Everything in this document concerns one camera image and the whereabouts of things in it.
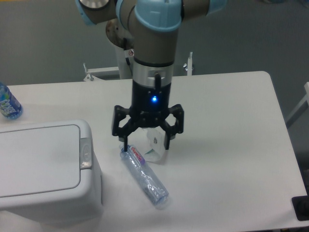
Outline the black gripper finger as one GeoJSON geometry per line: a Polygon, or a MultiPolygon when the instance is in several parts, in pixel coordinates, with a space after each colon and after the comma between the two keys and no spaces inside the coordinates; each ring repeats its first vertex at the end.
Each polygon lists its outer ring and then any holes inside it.
{"type": "Polygon", "coordinates": [[[180,104],[176,104],[164,110],[161,119],[160,127],[165,132],[164,148],[169,150],[170,141],[175,138],[177,133],[183,133],[184,110],[180,104]],[[175,123],[172,126],[166,121],[169,115],[173,115],[175,118],[175,123]]]}
{"type": "Polygon", "coordinates": [[[141,118],[132,108],[124,108],[120,105],[114,107],[112,120],[112,135],[118,136],[119,141],[124,143],[124,151],[127,152],[128,137],[140,126],[141,118]],[[122,120],[129,116],[128,122],[120,127],[122,120]]]}

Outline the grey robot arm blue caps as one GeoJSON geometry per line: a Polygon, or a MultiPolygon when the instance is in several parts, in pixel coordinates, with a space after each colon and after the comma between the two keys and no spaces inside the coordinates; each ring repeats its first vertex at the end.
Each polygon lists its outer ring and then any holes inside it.
{"type": "Polygon", "coordinates": [[[184,111],[169,107],[178,30],[181,23],[214,13],[224,0],[78,0],[84,22],[96,25],[116,19],[133,37],[132,101],[115,106],[112,134],[127,143],[138,128],[161,127],[164,147],[183,132],[184,111]]]}

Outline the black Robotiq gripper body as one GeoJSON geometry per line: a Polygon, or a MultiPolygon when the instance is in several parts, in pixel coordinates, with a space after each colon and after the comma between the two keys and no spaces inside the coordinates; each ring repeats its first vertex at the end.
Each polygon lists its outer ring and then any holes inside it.
{"type": "Polygon", "coordinates": [[[138,127],[154,128],[167,114],[171,84],[155,89],[132,82],[132,101],[129,115],[138,127]]]}

